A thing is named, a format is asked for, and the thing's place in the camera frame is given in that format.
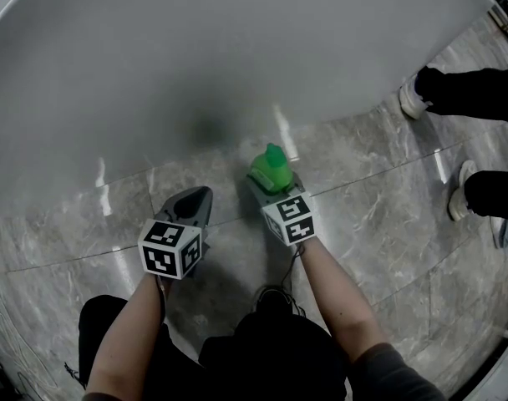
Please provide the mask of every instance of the cable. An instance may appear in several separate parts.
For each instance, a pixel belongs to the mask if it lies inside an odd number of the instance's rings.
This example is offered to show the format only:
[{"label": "cable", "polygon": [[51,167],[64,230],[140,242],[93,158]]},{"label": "cable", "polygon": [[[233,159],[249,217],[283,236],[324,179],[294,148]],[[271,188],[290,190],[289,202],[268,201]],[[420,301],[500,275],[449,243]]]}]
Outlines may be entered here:
[{"label": "cable", "polygon": [[[306,317],[306,312],[304,312],[304,309],[302,309],[302,307],[297,305],[297,301],[295,300],[295,297],[293,297],[293,295],[292,295],[293,284],[292,284],[292,279],[290,278],[290,276],[292,274],[293,266],[295,265],[295,261],[303,253],[304,253],[304,245],[302,244],[302,242],[300,242],[298,244],[297,250],[295,251],[295,253],[291,257],[291,264],[289,265],[289,268],[287,269],[286,274],[282,278],[282,281],[280,282],[280,286],[282,287],[282,290],[284,291],[284,293],[287,295],[288,300],[293,304],[293,306],[297,310],[297,314],[300,315],[301,317]],[[286,284],[286,280],[288,278],[289,278],[289,290],[286,289],[286,285],[285,285]]]},{"label": "cable", "polygon": [[67,363],[64,363],[64,369],[70,374],[70,377],[73,378],[76,382],[78,382],[83,389],[87,388],[87,385],[79,378],[79,371],[73,370],[69,367]]},{"label": "cable", "polygon": [[[291,272],[293,270],[293,266],[295,264],[296,259],[298,259],[303,253],[304,253],[304,245],[302,244],[302,242],[300,242],[298,244],[297,250],[291,257],[291,264],[289,265],[286,274],[284,275],[282,281],[280,282],[282,288],[285,288],[286,279],[291,276]],[[292,288],[293,288],[292,279],[289,278],[289,292],[292,292]]]}]

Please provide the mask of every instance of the green toy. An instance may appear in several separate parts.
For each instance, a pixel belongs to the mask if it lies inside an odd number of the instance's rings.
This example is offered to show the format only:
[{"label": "green toy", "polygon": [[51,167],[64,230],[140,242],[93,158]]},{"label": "green toy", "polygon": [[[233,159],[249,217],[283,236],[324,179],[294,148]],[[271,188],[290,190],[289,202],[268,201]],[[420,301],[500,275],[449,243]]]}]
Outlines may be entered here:
[{"label": "green toy", "polygon": [[282,147],[273,143],[252,161],[250,175],[270,194],[286,191],[293,182],[293,172]]}]

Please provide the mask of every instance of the forearm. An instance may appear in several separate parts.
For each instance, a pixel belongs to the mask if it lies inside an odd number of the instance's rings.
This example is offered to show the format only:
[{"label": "forearm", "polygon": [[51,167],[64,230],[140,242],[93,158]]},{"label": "forearm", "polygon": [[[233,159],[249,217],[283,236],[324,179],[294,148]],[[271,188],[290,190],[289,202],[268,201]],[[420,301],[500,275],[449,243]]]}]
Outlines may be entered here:
[{"label": "forearm", "polygon": [[155,277],[145,274],[100,344],[87,393],[107,393],[123,401],[142,397],[160,330],[160,312]]},{"label": "forearm", "polygon": [[351,362],[375,344],[385,343],[368,300],[321,241],[313,237],[303,245],[302,264],[319,311]]}]

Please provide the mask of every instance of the white backdrop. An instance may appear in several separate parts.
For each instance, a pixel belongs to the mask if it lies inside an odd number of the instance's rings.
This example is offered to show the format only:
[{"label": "white backdrop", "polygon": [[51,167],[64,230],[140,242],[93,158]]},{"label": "white backdrop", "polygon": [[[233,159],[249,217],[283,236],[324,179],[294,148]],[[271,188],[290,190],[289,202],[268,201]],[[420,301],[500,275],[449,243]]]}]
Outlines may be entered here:
[{"label": "white backdrop", "polygon": [[369,109],[490,0],[0,0],[0,214]]}]

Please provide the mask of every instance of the gray sleeve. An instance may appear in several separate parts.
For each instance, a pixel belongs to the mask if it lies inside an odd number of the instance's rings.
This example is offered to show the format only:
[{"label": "gray sleeve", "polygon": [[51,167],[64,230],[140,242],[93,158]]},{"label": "gray sleeve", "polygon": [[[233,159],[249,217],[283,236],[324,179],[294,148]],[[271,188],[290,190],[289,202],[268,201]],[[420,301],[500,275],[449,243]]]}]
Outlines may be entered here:
[{"label": "gray sleeve", "polygon": [[373,346],[356,361],[348,379],[353,399],[440,401],[445,396],[428,380],[404,363],[387,343]]}]

